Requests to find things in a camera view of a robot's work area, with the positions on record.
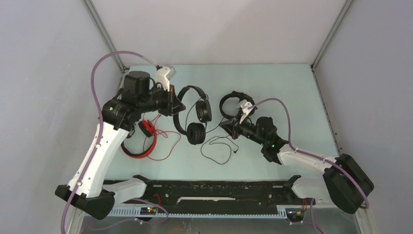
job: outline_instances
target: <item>black robot arm segment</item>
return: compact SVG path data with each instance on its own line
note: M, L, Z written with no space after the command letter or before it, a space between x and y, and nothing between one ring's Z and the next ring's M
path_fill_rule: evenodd
M276 162L281 164L277 157L280 149L288 144L288 141L282 139L277 135L277 127L273 124L271 117L260 117L256 124L241 122L240 119L243 112L240 110L238 114L228 121L220 124L232 139L237 139L240 135L263 146L261 153L269 162Z
M115 129L131 131L143 113L158 111L172 116L185 109L176 97L173 85L169 86L168 91L153 82L154 86L150 89L150 82L150 75L146 72L132 71L125 75L123 88L103 105L103 120Z

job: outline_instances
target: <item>red cable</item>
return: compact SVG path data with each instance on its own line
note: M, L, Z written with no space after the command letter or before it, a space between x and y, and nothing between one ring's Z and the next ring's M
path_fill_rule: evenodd
M305 199L302 200L302 211L305 212L307 210L307 201Z
M153 196L158 198L158 201L159 201L158 205L161 205L161 197L159 196L159 194L154 194Z
M149 157L149 154L152 152L152 150L150 150L150 153L148 154L148 155L145 155L145 157L147 157L147 158L149 158L149 159L151 159L151 160L153 160L153 161L163 161L163 160L165 160L165 159L167 159L171 154L172 154L172 151L173 151L173 149L175 148L175 146L178 144L178 142L181 140L181 134L180 133L178 133L178 132L175 132L175 131L161 131L161 130L158 130L158 129L156 129L155 128L155 125L156 125L156 123L158 122L158 120L159 120L159 118L161 117L162 115L161 114L158 114L155 118L153 118L152 119L152 122L153 122L153 128L155 129L155 132L156 132L156 134L154 134L154 137L155 137L155 139L154 139L154 142L153 142L153 148L155 148L155 145L156 145L156 136L157 135L161 135L161 136L163 136L163 137L165 137L165 138L168 138L168 134L167 133L175 133L175 134L178 134L179 135L179 139L175 142L175 144L172 146L172 149L170 150L170 152L169 152L169 154L165 157L165 158L163 158L163 159L155 159L155 158L152 158L152 157ZM148 137L145 137L145 140L144 140L144 142L143 142L143 146L142 146L142 149L143 150L145 150L145 143L146 143L146 140L148 139Z
M165 158L163 158L163 159L155 159L155 158L151 158L151 157L148 156L148 158L151 159L151 160L153 160L153 161L163 161L163 160L167 159L167 158L170 156L170 154L172 154L172 151L173 151L173 149L175 148L175 146L176 146L176 145L178 144L178 142L181 140L181 134L179 134L179 133L177 133L177 132L174 132L174 131L164 131L164 133L176 133L176 134L179 135L179 139L178 139L178 140L175 142L175 144L172 146L172 149L170 150L168 156L166 156Z

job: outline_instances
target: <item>black headphones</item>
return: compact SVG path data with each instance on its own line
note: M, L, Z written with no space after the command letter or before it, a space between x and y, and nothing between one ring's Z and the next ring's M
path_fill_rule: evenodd
M255 105L255 102L252 99L252 97L246 95L245 93L232 91L232 93L225 95L220 101L220 112L221 112L221 115L226 119L233 119L234 118L234 116L230 116L222 110L222 106L224 105L224 102L226 102L230 98L238 98L239 101L246 100L246 101L251 102L252 105ZM255 112L256 109L257 108L252 109L249 115L252 115Z
M206 124L212 120L211 106L208 101L208 96L200 87L188 85L179 92L177 97L180 101L182 101L185 93L190 88L194 89L201 97L201 99L195 103L195 110L199 121ZM185 131L179 123L179 115L175 114L173 116L173 124L175 125L176 130L180 134L186 135L188 142L192 145L201 144L205 140L206 130L204 125L201 123L190 123Z

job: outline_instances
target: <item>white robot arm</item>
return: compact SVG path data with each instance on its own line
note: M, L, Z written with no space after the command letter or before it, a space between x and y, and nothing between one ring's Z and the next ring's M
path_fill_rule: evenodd
M128 135L133 134L134 124L141 118L142 113L158 111L166 116L172 116L185 109L176 97L174 87L169 83L175 73L171 66L158 69L154 83L160 83L162 88L154 87L152 91L149 90L148 73L133 71L125 76L123 89L102 108L103 131L100 143L96 144L101 127L98 124L82 164L67 185L57 187L57 196L67 201L77 185L71 204L96 219L103 219L115 204L144 194L146 184L137 178L111 185L103 185L103 180L116 150ZM81 172L95 148L96 152L82 180L79 181Z
M253 107L254 105L249 101L241 101L238 114L233 119L222 122L220 126L233 139L242 135L262 145L261 153L269 162L301 168L322 177L322 179L292 177L285 187L296 196L332 201L343 211L354 214L365 200L360 190L367 196L374 188L373 183L356 161L346 154L339 157L323 156L293 147L289 141L277 135L277 127L274 126L272 118L260 117L256 124L244 121L251 115ZM338 170L333 164L348 175L344 175L343 171ZM354 185L349 176L354 179L359 188Z

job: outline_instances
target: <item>table surface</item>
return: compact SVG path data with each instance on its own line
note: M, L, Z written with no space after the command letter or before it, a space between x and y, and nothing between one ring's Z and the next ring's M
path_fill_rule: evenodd
M279 98L284 101L290 113L292 141L295 146L318 154L338 155L308 64L176 65L174 67L177 74L172 78L171 84L175 85L177 91L186 85L196 85L208 94L213 118L207 130L216 127L222 119L219 111L220 99L234 90L250 95L255 102L265 98ZM152 66L133 66L132 70L147 71L152 77L155 72ZM180 113L182 125L185 124L187 111L198 98L193 90L189 90L183 98L187 110ZM234 113L237 103L238 100L232 98L225 103L224 109L228 113L231 111ZM145 119L152 119L156 114L148 113ZM278 128L278 135L287 139L287 118L279 103L269 101L260 105L251 119L255 123L261 116L272 117ZM188 123L195 121L197 121L196 113L192 110ZM163 131L175 131L171 117L162 116L156 127ZM206 139L226 135L223 129L218 128L208 133ZM142 152L144 138L144 134L137 129L133 137L125 141L125 145L132 152ZM168 138L159 136L151 157L166 157L177 139L177 134L169 134ZM239 145L239 150L236 154L232 154L230 161L225 165L204 158L200 153L201 145L189 144L186 136L182 136L170 157L164 161L153 161L148 158L133 159L119 149L106 178L128 179L137 174L149 179L244 181L287 180L293 175L320 177L298 168L269 163L261 154L261 146L243 136L235 140L235 143ZM206 145L203 152L220 162L226 161L229 157L229 148L225 145Z

